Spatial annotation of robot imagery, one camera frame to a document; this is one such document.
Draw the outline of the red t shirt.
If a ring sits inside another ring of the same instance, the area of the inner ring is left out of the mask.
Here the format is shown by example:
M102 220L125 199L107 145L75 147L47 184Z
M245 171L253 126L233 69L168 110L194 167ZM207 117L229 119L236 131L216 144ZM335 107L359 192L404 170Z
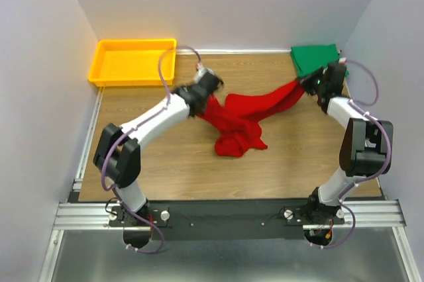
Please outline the red t shirt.
M239 158L250 149L267 149L259 122L288 110L304 93L300 83L293 80L264 95L230 93L223 105L213 95L208 99L205 112L198 117L219 131L215 153Z

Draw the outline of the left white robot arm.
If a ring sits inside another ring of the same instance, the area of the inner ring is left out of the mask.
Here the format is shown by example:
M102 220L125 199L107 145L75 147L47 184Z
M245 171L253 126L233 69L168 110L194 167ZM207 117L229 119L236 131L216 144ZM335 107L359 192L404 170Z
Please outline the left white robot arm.
M217 74L202 68L190 84L173 89L165 85L166 96L144 114L120 126L110 123L102 130L93 163L100 171L103 190L114 192L131 225L156 226L150 220L148 199L136 183L143 150L175 125L203 114L209 98L223 85Z

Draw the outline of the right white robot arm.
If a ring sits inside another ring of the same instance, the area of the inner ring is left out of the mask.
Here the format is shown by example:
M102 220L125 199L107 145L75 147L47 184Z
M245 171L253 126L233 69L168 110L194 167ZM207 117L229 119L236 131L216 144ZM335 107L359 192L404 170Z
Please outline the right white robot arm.
M293 213L301 224L322 224L337 216L357 187L387 173L391 166L394 126L363 110L363 101L342 94L349 64L363 66L341 58L297 78L308 95L317 97L321 110L344 128L336 172Z

